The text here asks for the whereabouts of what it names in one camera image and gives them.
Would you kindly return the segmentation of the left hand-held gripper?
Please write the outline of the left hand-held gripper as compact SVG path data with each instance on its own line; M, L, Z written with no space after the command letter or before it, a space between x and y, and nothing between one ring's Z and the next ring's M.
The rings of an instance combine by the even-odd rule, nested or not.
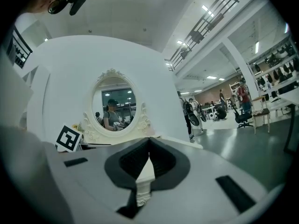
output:
M58 151L75 152L79 146L82 133L66 124L62 125L61 131L56 138L56 147Z

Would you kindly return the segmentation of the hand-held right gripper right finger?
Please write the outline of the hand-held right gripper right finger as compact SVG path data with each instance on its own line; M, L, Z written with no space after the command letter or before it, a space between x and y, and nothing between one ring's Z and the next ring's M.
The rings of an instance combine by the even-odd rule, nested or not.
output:
M151 224L224 224L267 194L254 177L204 149L152 138L149 156L156 176Z

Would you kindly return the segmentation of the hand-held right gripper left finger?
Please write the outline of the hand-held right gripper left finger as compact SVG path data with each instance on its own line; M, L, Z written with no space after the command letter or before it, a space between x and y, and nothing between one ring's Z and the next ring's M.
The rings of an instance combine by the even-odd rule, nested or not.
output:
M59 154L48 147L48 164L73 219L133 219L136 180L145 165L148 139Z

